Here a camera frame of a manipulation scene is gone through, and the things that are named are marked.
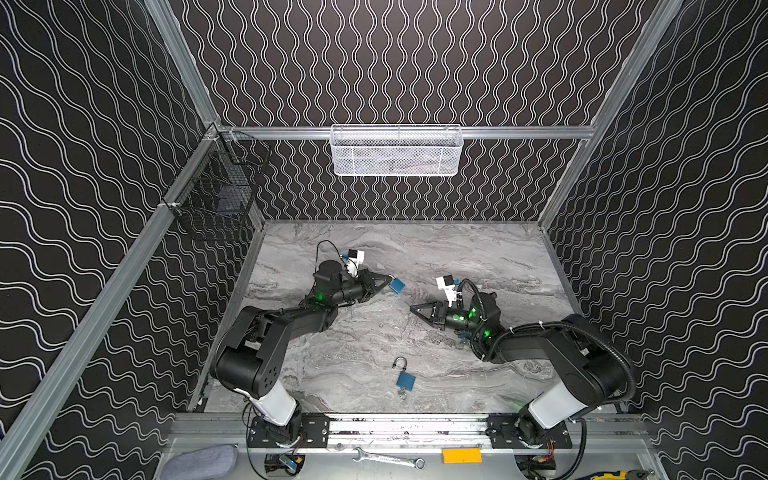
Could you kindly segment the blue padlock front large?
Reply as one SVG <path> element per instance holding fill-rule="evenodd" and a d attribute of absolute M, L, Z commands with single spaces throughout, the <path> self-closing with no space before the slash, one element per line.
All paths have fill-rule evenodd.
<path fill-rule="evenodd" d="M 398 371 L 396 387 L 398 395 L 405 398 L 414 388 L 416 377 L 408 372 L 408 361 L 404 356 L 398 356 L 392 363 L 392 368 Z"/>

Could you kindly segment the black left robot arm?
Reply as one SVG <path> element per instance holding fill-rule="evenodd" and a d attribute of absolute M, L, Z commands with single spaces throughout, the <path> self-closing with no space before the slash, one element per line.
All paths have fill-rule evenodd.
<path fill-rule="evenodd" d="M 316 267 L 310 292 L 291 308 L 243 308 L 219 343 L 211 375 L 228 390 L 244 396 L 268 423 L 287 426 L 298 403 L 280 381 L 289 342 L 331 327 L 339 310 L 365 303 L 395 280 L 392 275 L 361 268 L 349 272 L 340 260 Z"/>

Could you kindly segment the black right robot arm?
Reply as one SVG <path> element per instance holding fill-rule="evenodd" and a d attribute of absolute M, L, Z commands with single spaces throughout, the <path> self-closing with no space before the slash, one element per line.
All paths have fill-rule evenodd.
<path fill-rule="evenodd" d="M 436 329 L 464 334 L 482 362 L 551 364 L 556 382 L 518 412 L 517 436 L 527 443 L 538 441 L 567 419 L 624 402 L 636 393 L 629 359 L 581 315 L 506 327 L 494 292 L 481 292 L 468 303 L 458 298 L 415 304 L 410 312 Z"/>

